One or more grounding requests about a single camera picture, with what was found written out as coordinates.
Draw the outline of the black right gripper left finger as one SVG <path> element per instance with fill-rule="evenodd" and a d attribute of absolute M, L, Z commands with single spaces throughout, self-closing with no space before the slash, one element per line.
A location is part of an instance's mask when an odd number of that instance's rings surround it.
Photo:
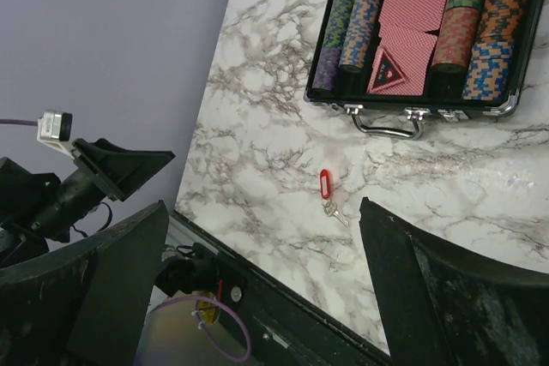
<path fill-rule="evenodd" d="M 131 365 L 169 216 L 157 201 L 1 272 L 3 365 Z"/>

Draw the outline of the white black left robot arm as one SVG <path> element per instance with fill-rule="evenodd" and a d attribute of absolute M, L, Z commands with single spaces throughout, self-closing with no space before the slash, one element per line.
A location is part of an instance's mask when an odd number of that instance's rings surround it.
<path fill-rule="evenodd" d="M 76 170 L 60 180 L 1 159 L 1 267 L 49 252 L 47 240 L 68 243 L 70 230 L 104 202 L 126 201 L 168 165 L 171 151 L 136 151 L 101 138 L 73 141 Z"/>

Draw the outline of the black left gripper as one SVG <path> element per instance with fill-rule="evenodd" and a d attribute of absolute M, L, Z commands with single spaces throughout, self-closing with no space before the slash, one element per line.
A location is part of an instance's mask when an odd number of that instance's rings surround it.
<path fill-rule="evenodd" d="M 124 149 L 105 138 L 72 142 L 77 170 L 53 191 L 32 217 L 32 230 L 56 242 L 68 242 L 72 227 L 108 197 L 126 201 L 174 158 L 171 151 Z"/>

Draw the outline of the red key tag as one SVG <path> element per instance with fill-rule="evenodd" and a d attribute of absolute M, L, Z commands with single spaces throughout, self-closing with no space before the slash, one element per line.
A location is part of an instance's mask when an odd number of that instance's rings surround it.
<path fill-rule="evenodd" d="M 319 175 L 320 194 L 325 201 L 330 200 L 333 196 L 333 184 L 331 173 L 327 169 L 322 169 Z"/>

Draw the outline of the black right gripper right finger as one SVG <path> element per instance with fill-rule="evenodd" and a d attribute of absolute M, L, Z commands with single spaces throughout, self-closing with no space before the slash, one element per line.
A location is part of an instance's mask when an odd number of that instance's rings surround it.
<path fill-rule="evenodd" d="M 548 276 L 465 249 L 368 198 L 360 232 L 395 365 L 546 365 Z"/>

